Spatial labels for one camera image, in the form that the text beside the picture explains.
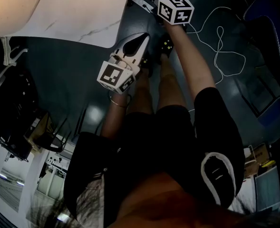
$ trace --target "black shorts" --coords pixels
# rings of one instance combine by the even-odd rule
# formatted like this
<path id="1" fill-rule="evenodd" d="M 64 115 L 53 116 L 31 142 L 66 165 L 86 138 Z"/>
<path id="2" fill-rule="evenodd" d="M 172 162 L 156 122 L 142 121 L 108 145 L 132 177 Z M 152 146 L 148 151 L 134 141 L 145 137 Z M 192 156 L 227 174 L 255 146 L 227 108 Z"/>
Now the black shorts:
<path id="1" fill-rule="evenodd" d="M 196 129 L 188 110 L 180 105 L 166 106 L 152 115 L 131 113 L 125 117 L 119 152 L 105 176 L 105 225 L 116 218 L 114 211 L 119 206 L 113 204 L 119 205 L 138 182 L 162 171 L 196 198 L 229 207 L 241 188 L 244 171 L 243 145 L 237 126 L 215 88 L 202 90 L 194 107 Z M 205 165 L 210 179 L 213 175 L 217 175 L 215 179 L 221 176 L 213 182 L 218 202 L 203 179 L 202 161 L 207 153 L 224 155 L 233 169 L 232 183 L 230 176 L 214 171 L 219 169 L 215 166 L 226 170 L 222 162 L 217 162 L 217 154 Z"/>

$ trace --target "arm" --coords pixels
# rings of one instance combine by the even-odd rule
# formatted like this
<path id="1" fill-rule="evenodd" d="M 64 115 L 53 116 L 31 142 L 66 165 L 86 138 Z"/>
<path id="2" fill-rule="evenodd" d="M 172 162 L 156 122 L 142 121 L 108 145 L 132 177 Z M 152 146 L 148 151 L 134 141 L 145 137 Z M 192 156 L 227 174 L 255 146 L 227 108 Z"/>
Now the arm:
<path id="1" fill-rule="evenodd" d="M 180 59 L 192 98 L 195 100 L 201 90 L 216 87 L 210 69 L 182 27 L 170 25 L 166 21 L 164 23 Z"/>
<path id="2" fill-rule="evenodd" d="M 123 118 L 126 115 L 128 91 L 122 95 L 114 94 L 112 100 L 120 106 L 110 101 L 109 110 L 102 126 L 100 136 L 108 139 L 115 139 L 122 126 Z"/>

